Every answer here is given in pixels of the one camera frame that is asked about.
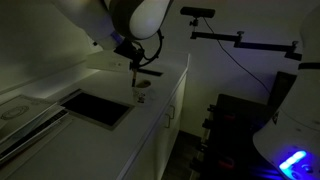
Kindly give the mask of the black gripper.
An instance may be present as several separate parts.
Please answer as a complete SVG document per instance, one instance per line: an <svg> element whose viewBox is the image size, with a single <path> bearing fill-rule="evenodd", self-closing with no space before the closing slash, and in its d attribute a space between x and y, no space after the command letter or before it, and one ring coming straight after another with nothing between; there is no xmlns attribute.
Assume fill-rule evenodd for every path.
<svg viewBox="0 0 320 180"><path fill-rule="evenodd" d="M140 62L144 57L144 49L142 46L136 48L128 39L124 39L123 42L114 50L114 52L130 59L130 68L134 70L137 70L140 67Z"/></svg>

